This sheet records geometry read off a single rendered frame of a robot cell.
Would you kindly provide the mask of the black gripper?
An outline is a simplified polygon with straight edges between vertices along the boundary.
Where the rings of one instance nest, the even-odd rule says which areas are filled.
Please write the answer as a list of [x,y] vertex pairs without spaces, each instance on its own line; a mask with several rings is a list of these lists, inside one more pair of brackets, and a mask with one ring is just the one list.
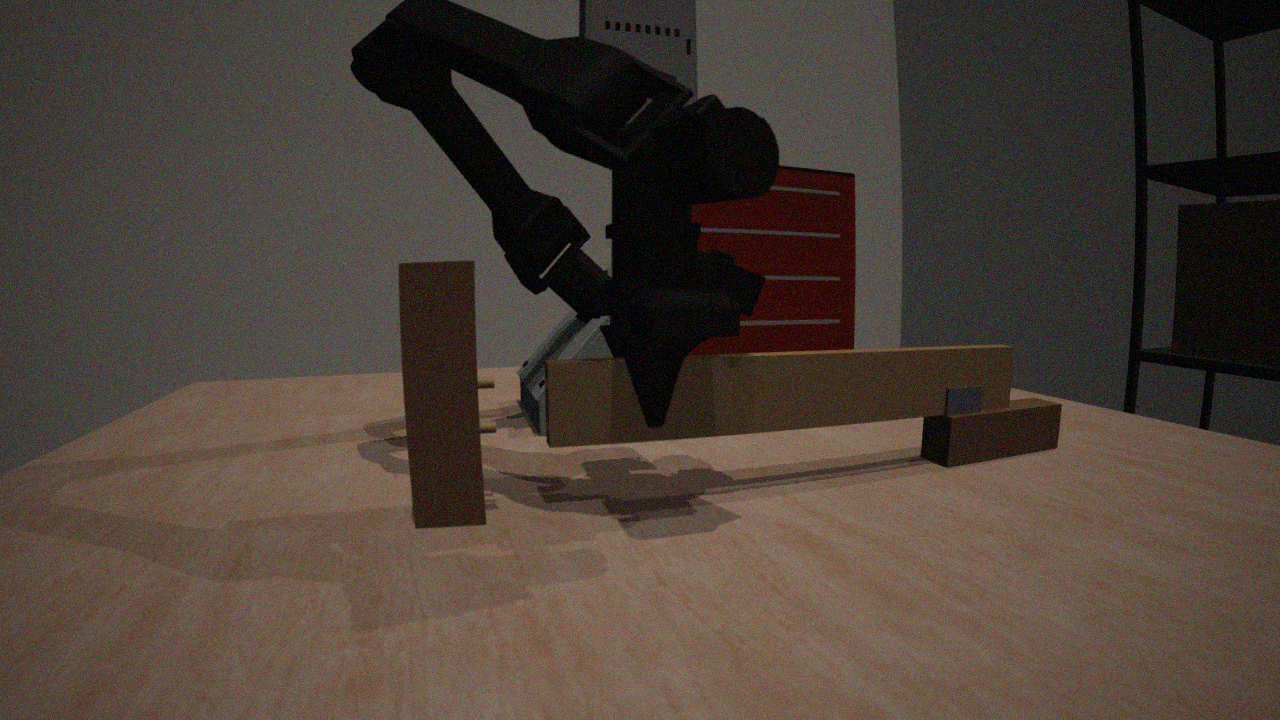
[[613,357],[625,357],[646,427],[660,428],[692,348],[709,337],[740,334],[740,305],[727,291],[680,288],[686,242],[701,237],[691,209],[614,208],[605,240],[612,281],[588,292],[588,316],[600,325]]

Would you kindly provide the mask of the long wooden bed rail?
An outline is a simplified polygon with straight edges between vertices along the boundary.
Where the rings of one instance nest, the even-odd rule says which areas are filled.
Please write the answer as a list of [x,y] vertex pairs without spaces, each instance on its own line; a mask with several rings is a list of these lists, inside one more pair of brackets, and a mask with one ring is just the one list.
[[545,360],[549,448],[742,436],[945,415],[946,389],[1009,407],[1014,347],[963,345],[684,357],[660,428],[625,357]]

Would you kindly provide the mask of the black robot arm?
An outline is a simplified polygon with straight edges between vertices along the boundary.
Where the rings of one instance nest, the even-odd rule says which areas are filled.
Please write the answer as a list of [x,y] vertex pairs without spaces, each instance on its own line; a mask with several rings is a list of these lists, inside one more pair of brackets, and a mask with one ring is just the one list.
[[[549,287],[585,324],[588,292],[612,281],[581,250],[591,236],[559,199],[529,188],[451,69],[512,97],[561,151],[612,169],[612,209],[756,199],[777,178],[780,149],[764,117],[724,108],[716,94],[684,106],[687,86],[608,44],[538,38],[448,0],[404,0],[351,51],[358,83],[412,111],[492,210],[521,284],[534,295]],[[751,318],[764,283],[733,255],[686,242],[680,288],[727,291]]]

